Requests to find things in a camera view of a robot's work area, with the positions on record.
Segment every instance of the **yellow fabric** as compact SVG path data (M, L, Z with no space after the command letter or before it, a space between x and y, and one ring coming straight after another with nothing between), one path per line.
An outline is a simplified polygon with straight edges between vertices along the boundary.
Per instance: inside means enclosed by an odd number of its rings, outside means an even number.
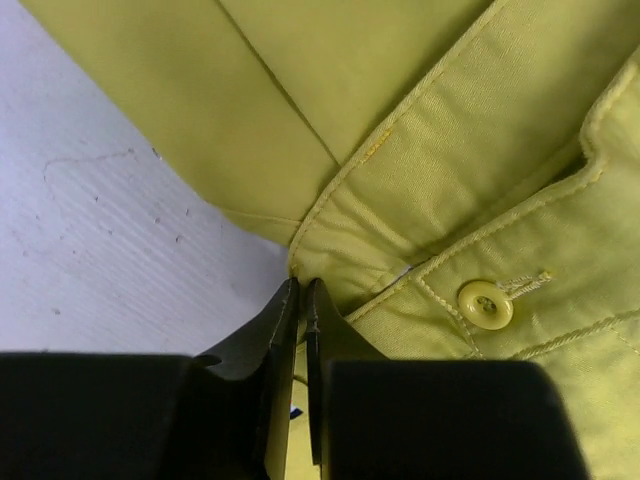
M594 478L640 475L640 2L25 3L383 353L538 362ZM456 303L541 272L500 330ZM308 456L302 417L289 478Z

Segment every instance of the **garment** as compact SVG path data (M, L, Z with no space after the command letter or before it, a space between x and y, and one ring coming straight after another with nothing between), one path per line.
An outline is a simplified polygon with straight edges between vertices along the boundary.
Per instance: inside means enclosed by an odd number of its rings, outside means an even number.
M384 354L535 361L594 477L640 474L640 2L24 3ZM475 281L507 325L472 321Z

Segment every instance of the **white surface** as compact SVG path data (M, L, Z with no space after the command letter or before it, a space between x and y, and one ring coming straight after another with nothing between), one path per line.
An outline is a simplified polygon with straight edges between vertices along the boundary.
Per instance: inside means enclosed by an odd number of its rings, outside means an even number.
M196 353L284 278L0 0L0 350Z

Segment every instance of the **button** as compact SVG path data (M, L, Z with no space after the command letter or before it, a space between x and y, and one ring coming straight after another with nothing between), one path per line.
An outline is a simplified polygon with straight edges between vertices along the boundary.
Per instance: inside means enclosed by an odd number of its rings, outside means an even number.
M467 320L485 330L500 330L513 318L513 303L490 282L465 285L458 294L458 307Z

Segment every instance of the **wrinkled fabric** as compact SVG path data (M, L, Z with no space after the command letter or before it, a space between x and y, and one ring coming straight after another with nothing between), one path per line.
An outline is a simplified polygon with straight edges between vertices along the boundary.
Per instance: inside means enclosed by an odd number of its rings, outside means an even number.
M640 475L640 2L24 3L384 354L537 362L594 478ZM503 329L458 308L541 272ZM288 478L318 476L308 435Z

